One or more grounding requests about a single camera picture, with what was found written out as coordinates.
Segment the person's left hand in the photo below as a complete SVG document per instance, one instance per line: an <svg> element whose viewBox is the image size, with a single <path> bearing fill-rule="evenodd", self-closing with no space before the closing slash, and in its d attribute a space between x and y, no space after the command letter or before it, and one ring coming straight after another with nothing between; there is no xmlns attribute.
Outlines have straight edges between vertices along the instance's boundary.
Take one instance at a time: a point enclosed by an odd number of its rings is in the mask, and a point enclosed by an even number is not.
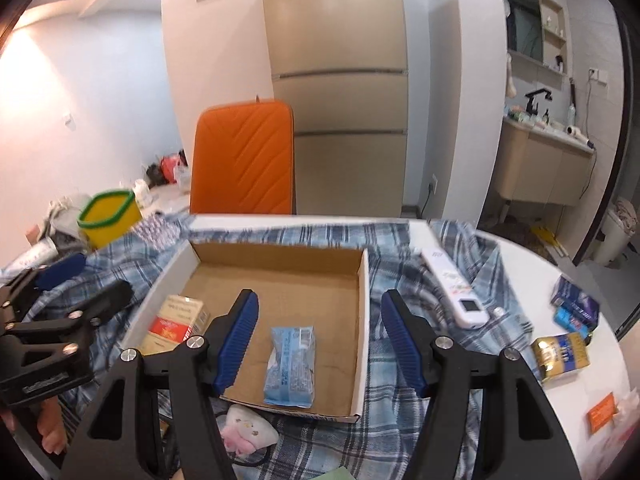
<svg viewBox="0 0 640 480"><path fill-rule="evenodd" d="M6 432L1 434L2 451L8 454L18 454L20 447L13 439L16 418L4 405L1 405L1 419L4 426L6 426ZM56 396L40 403L37 430L41 436L42 447L48 454L60 455L66 449L66 430L63 424L60 402L58 402Z"/></svg>

